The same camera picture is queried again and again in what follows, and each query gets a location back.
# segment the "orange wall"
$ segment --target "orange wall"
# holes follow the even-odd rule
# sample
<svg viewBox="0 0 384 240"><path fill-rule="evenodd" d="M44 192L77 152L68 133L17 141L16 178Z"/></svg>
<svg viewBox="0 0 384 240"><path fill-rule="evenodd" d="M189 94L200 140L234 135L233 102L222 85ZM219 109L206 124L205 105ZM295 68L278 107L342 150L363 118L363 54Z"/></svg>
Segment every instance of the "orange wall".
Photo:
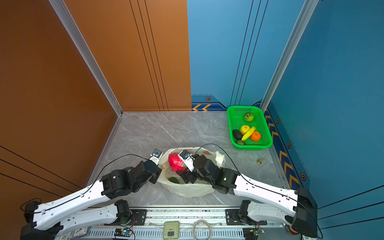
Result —
<svg viewBox="0 0 384 240"><path fill-rule="evenodd" d="M65 0L124 111L191 109L186 0Z"/></svg>
<svg viewBox="0 0 384 240"><path fill-rule="evenodd" d="M117 116L49 1L2 1L0 31L0 230L13 240L22 203L85 187Z"/></svg>

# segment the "avocado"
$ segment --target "avocado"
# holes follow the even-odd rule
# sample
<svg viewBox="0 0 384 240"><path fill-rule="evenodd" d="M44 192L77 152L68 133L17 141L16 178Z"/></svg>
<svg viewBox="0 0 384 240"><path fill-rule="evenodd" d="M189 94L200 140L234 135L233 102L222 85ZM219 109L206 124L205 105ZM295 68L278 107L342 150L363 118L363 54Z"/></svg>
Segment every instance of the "avocado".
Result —
<svg viewBox="0 0 384 240"><path fill-rule="evenodd" d="M237 140L236 143L237 143L238 145L246 145L246 144L245 144L245 141L241 141L241 140Z"/></svg>
<svg viewBox="0 0 384 240"><path fill-rule="evenodd" d="M232 134L236 140L241 140L241 138L243 137L243 134L239 130L236 130L236 129L232 131Z"/></svg>
<svg viewBox="0 0 384 240"><path fill-rule="evenodd" d="M168 180L169 180L170 182L180 184L180 183L179 183L179 180L178 180L177 178L175 178L175 177L170 177L170 178L168 178Z"/></svg>

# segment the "gray marble floor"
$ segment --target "gray marble floor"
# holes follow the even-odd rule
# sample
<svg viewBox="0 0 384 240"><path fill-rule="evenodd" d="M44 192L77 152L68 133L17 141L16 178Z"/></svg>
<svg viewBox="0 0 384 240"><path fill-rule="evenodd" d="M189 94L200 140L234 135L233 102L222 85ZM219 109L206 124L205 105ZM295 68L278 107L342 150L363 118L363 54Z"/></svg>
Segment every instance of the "gray marble floor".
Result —
<svg viewBox="0 0 384 240"><path fill-rule="evenodd" d="M226 112L126 112L123 114L122 121L102 165L104 166L113 159L129 153L149 157L155 148L165 152L170 148L200 147L206 143L215 143L231 156L241 173L255 180L282 187L282 180L270 150L236 150L230 141L229 134ZM215 146L206 146L205 148L210 151L221 151ZM256 161L260 158L263 159L263 163L258 165ZM114 169L136 166L141 160L135 156L121 158L108 165L100 176ZM226 157L225 167L234 169L228 157ZM242 200L247 198L230 194L224 195L217 191L203 197L185 198L170 193L160 183L148 182L138 192L119 199L127 200L130 206L238 206Z"/></svg>

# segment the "wire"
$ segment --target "wire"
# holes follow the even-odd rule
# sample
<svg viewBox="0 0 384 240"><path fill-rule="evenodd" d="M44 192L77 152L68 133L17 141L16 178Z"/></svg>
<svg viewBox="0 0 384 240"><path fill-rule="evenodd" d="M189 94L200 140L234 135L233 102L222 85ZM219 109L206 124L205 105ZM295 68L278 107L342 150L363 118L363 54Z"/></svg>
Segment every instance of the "wire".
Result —
<svg viewBox="0 0 384 240"><path fill-rule="evenodd" d="M244 40L243 40L243 46L242 46L242 48L241 48L239 64L238 64L238 66L237 66L237 71L236 71L236 76L235 76L235 83L233 84L233 90L232 90L232 95L231 95L231 101L229 102L229 105L232 105L233 93L235 92L236 79L237 79L237 74L238 74L238 72L239 72L241 56L242 56L242 54L243 54L244 43L245 43L245 37L247 36L247 30L248 30L248 25L249 25L249 19L251 18L252 6L253 6L253 0L252 0L252 4L251 4L251 10L249 11L249 17L248 17L247 27L246 27L246 29L245 29L245 35L244 35Z"/></svg>
<svg viewBox="0 0 384 240"><path fill-rule="evenodd" d="M269 2L269 0L267 0L267 2L266 2L265 9L264 9L264 14L263 14L263 18L262 18L262 22L260 23L260 27L259 27L259 33L257 33L255 46L253 47L253 52L252 52L252 56L251 56L251 61L249 62L249 65L248 65L248 71L247 71L247 75L245 76L245 81L244 81L244 85L243 85L243 90L241 91L241 96L240 96L240 100L239 100L239 105L240 105L240 102L241 102L241 98L242 98L242 96L243 96L243 92L244 92L245 84L246 84L246 82L247 82L248 73L249 73L249 68L251 67L251 64L252 64L253 54L255 53L257 40L259 39L259 34L260 34L260 30L261 30L262 25L263 25L263 20L264 20L264 16L265 16L266 7L268 6L268 2Z"/></svg>
<svg viewBox="0 0 384 240"><path fill-rule="evenodd" d="M355 224L355 223L361 223L361 222L369 222L369 221L383 219L383 218L384 217L371 218L371 219L357 221L357 222L350 222L350 223L345 223L345 224L340 224L340 225L335 225L335 226L330 226L330 227L324 227L322 229L333 228L333 227L340 227L340 226L345 226L345 225L350 225L350 224Z"/></svg>
<svg viewBox="0 0 384 240"><path fill-rule="evenodd" d="M327 205L325 205L325 206L319 207L318 209L322 209L323 207L328 207L328 206L330 206L330 205L332 205L332 204L336 204L336 203L338 203L338 202L342 202L342 201L344 201L344 200L347 200L347 199L350 199L350 198L356 197L356 196L358 196L358 195L361 195L361 194L364 194L364 193L367 193L367 192L370 192L370 191L373 191L373 190L379 189L379 188L381 188L381 187L384 187L384 185L381 185L381 186L378 186L378 187L372 188L372 189L370 189L370 190L367 190L367 191L365 191L365 192L361 192L361 193L359 193L359 194L356 194L356 195L353 195L353 196L350 196L350 197L347 197L347 198L341 199L341 200L339 200L339 201L337 201L337 202L334 202L334 203L331 203L331 204L327 204Z"/></svg>
<svg viewBox="0 0 384 240"><path fill-rule="evenodd" d="M215 226L215 225L218 225L218 224L221 224L221 223L223 223L223 222L225 222L225 220L224 221L220 221L220 222L216 222L216 223L210 223L209 225L211 225L211 226ZM154 226L156 226L156 227L158 227L159 229L164 229L163 227L164 227L164 224L155 224L155 223L152 223L152 222L149 222L150 224L152 224L152 225L154 225ZM194 225L194 223L180 223L180 225Z"/></svg>
<svg viewBox="0 0 384 240"><path fill-rule="evenodd" d="M25 203L23 203L23 204L20 206L20 210L23 211L23 212L26 212L26 210L24 210L22 207L23 207L25 204L27 204L27 203L29 203L30 201L35 200L35 199L39 199L39 200L40 200L40 203L43 203L43 201L41 200L41 198L36 197L36 198L33 198L33 199L28 200L28 201L26 201Z"/></svg>
<svg viewBox="0 0 384 240"><path fill-rule="evenodd" d="M77 186L76 184L74 184L74 183L72 183L72 182L70 182L70 181L68 181L68 180L66 180L66 179L64 179L64 178L62 178L62 177L60 177L60 176L57 175L57 174L54 174L53 172L51 172L51 171L49 171L49 170L43 168L42 166L39 166L38 164L36 164L36 163L34 163L34 162L32 162L32 161L29 161L29 160L26 159L25 157L22 157L22 156L20 156L19 154L15 153L15 152L12 152L11 150L9 150L9 149L7 149L7 148L1 146L1 145L0 145L0 147L3 148L4 150L7 150L7 151L10 152L10 153L13 153L14 155L16 155L16 156L18 156L18 157L21 157L22 159L26 160L27 162L30 162L30 163L32 163L33 165L36 165L36 166L38 166L39 168L42 168L42 169L46 170L47 172L50 172L50 173L52 173L53 175L55 175L55 176L57 176L57 177L59 177L59 178L65 180L65 181L67 181L67 182L69 182L69 183L71 183L71 184Z"/></svg>
<svg viewBox="0 0 384 240"><path fill-rule="evenodd" d="M197 240L196 236L195 236L195 228L196 228L196 225L199 224L199 223L203 223L203 224L208 226L208 228L209 228L209 237L207 238L207 240L210 240L211 237L212 237L212 228L211 228L211 225L209 225L209 223L207 221L203 220L203 219L200 219L200 220L196 221L193 224L193 227L192 227L192 237L193 237L193 239Z"/></svg>
<svg viewBox="0 0 384 240"><path fill-rule="evenodd" d="M130 227L133 228L133 226L135 225L135 216L133 216L133 218L131 218L131 219L133 220L133 223L132 223L132 225Z"/></svg>
<svg viewBox="0 0 384 240"><path fill-rule="evenodd" d="M129 229L129 230L133 233L133 237L134 237L133 240L136 240L136 235L135 235L135 233L133 232L133 230L132 230L131 228L129 228L129 227L127 227L127 226L119 225L119 224L116 224L116 225L117 225L117 226L121 226L121 227L123 227L124 229Z"/></svg>
<svg viewBox="0 0 384 240"><path fill-rule="evenodd" d="M99 175L101 174L101 172L104 170L104 168L105 168L106 166L108 166L109 164L113 163L114 161L116 161L116 160L118 160L118 159L120 159L120 158L122 158L122 157L130 156L130 155L133 155L133 156L136 156L136 157L141 157L142 159L148 160L147 158L144 158L144 157L139 156L139 155L136 155L136 154L125 154L125 155L120 156L120 157L116 158L115 160L109 162L107 165L105 165L105 166L100 170L100 172L99 172L99 174L97 175L96 179L99 177ZM85 192L83 193L83 195L86 194L86 193L93 187L93 185L94 185L97 181L98 181L98 180L96 180L94 183L92 183L92 185L87 189L87 191L85 191ZM74 197L74 198L72 198L72 199L70 199L70 200L68 200L68 201L65 201L64 203L61 203L61 204L56 205L56 206L54 206L54 207L48 208L48 209L46 209L45 211L48 211L48 210L57 208L57 207L59 207L59 206L61 206L61 205L63 205L63 204L66 204L67 202L70 202L70 201L72 201L72 200L74 200L74 199L76 199L76 198L78 198L78 197L80 197L80 196L81 196L81 195L78 195L78 196L76 196L76 197ZM40 212L28 212L28 213L30 213L30 214L39 214L39 213L41 213L41 211L40 211Z"/></svg>
<svg viewBox="0 0 384 240"><path fill-rule="evenodd" d="M47 191L47 190L42 189L42 188L39 188L39 187L36 187L36 186L34 186L34 185L32 185L32 184L29 184L29 183L27 183L27 182L21 181L21 180L19 180L19 179L14 178L14 177L5 175L4 173L0 173L0 175L2 175L2 176L4 176L4 177L8 177L8 178L13 179L13 180L18 181L18 182L22 182L22 183L24 183L24 184L26 184L26 185L29 185L29 186L31 186L31 187L35 187L35 188L37 188L37 189L43 190L43 191L48 192L48 193L50 193L50 194L56 195L56 196L58 196L58 197L62 197L62 196L60 196L60 195L58 195L58 194L56 194L56 193Z"/></svg>
<svg viewBox="0 0 384 240"><path fill-rule="evenodd" d="M384 203L384 201L383 202L378 202L378 203L375 203L375 204L371 204L371 205L368 205L368 206L364 206L364 207L359 207L359 208L352 209L352 210L349 210L349 211L341 212L341 213L338 213L338 214L333 214L333 215L330 215L330 216L322 217L322 218L319 218L318 220L325 219L325 218L328 218L328 217L337 216L337 215L344 214L344 213L347 213L347 212L353 212L353 211L356 211L356 210L360 210L360 209L364 209L366 207L371 207L371 206L379 205L379 204L382 204L382 203Z"/></svg>
<svg viewBox="0 0 384 240"><path fill-rule="evenodd" d="M266 189L266 188L264 188L264 187L261 187L261 186L258 186L258 185L255 185L255 184L249 182L249 181L248 181L247 179L245 179L245 177L240 173L239 169L236 167L236 164L233 162L232 158L228 155L228 153L227 153L224 149L222 149L219 145L217 145L217 144L214 144L214 143L207 143L207 144L204 144L203 146L199 147L199 149L197 149L197 151L195 152L195 154L194 154L193 157L195 157L196 153L197 153L202 147L204 147L204 146L206 146L206 145L215 145L215 146L217 146L218 148L220 148L220 149L221 149L221 150L222 150L222 151L229 157L229 159L231 160L231 162L232 162L233 165L235 166L237 172L240 174L240 176L242 176L242 177L244 178L244 180L245 180L247 183L249 183L249 184L251 184L251 185L253 185L253 186L255 186L255 187L259 187L259 188L261 188L261 189L264 189L264 190L267 190L267 191L276 193L276 194L278 194L278 195L280 195L280 196L288 197L287 195L281 194L281 193L279 193L279 192L272 191L272 190L270 190L270 189ZM300 204L300 205L301 205L301 206L302 206L302 207L309 213L309 215L312 217L312 219L316 222L316 225L317 225L317 227L318 227L318 229L319 229L319 231L320 231L320 234L321 234L321 238L320 238L319 236L317 236L317 238L319 238L319 239L323 239L324 236L323 236L323 233L321 232L320 226L319 226L319 224L317 223L317 221L316 221L316 219L314 218L314 216L312 216L312 214L309 212L309 210L308 210L302 203L298 202L297 200L295 200L295 199L293 199L293 198L291 198L291 197L288 197L288 198L289 198L289 199L292 199L293 201L295 201L295 202L297 202L298 204Z"/></svg>
<svg viewBox="0 0 384 240"><path fill-rule="evenodd" d="M3 162L5 162L5 163L8 163L8 164L11 165L11 166L14 166L14 167L16 167L16 168L18 168L18 169L20 169L20 170L23 170L24 172L27 172L27 173L29 173L29 174L32 174L32 175L34 175L35 177L38 177L38 178L40 178L40 179L43 179L43 180L45 180L45 181L47 181L47 182L50 182L50 183L52 183L52 184L54 184L54 185L56 185L56 186L58 186L58 187L61 187L61 188L65 189L65 190L67 190L67 191L73 193L73 191L71 191L71 190L69 190L69 189L66 189L65 187L62 187L62 186L60 186L60 185L58 185L58 184L56 184L56 183L54 183L54 182L51 182L51 181L49 181L49 180L46 180L45 178L42 178L42 177L40 177L40 176L38 176L38 175L36 175L36 174L33 174L33 173L31 173L31 172L29 172L29 171L27 171L27 170L25 170L25 169L22 169L21 167L18 167L18 166L16 166L16 165L13 165L12 163L7 162L6 160L0 159L0 161L3 161Z"/></svg>
<svg viewBox="0 0 384 240"><path fill-rule="evenodd" d="M259 222L256 222L257 223L257 227L258 228L261 228L261 229L263 229L262 227L260 227L260 225L259 225Z"/></svg>
<svg viewBox="0 0 384 240"><path fill-rule="evenodd" d="M133 14L133 19L135 20L135 24L136 24L136 28L137 28L137 33L139 34L139 39L140 39L141 47L142 47L142 49L143 49L143 53L144 53L145 62L147 63L147 68L148 68L148 72L149 72L149 77L151 78L152 87L153 87L153 92L155 93L155 97L156 97L156 101L157 101L157 106L159 107L159 111L161 111L161 110L160 110L159 100L157 99L157 95L156 95L155 85L153 84L151 71L149 70L149 65L148 65L148 61L147 61L147 56L145 55L144 45L143 45L143 42L141 41L141 36L140 36L140 32L139 32L139 27L137 26L137 21L136 21L135 13L133 12L133 7L132 7L131 0L129 0L129 4L131 5L132 14Z"/></svg>

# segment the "yellow fruit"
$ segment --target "yellow fruit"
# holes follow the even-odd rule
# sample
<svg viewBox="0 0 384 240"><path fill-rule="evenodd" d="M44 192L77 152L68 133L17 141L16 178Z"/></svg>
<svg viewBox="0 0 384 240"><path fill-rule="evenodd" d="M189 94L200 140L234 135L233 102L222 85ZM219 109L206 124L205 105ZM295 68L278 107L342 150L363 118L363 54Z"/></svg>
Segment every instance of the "yellow fruit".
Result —
<svg viewBox="0 0 384 240"><path fill-rule="evenodd" d="M240 132L241 132L242 134L246 134L250 129L251 129L251 128L250 128L248 125L243 125L243 126L241 126L241 128L240 128Z"/></svg>
<svg viewBox="0 0 384 240"><path fill-rule="evenodd" d="M246 134L244 134L243 138L241 139L242 141L245 141L247 140L251 135L252 133L256 130L255 127L252 127Z"/></svg>

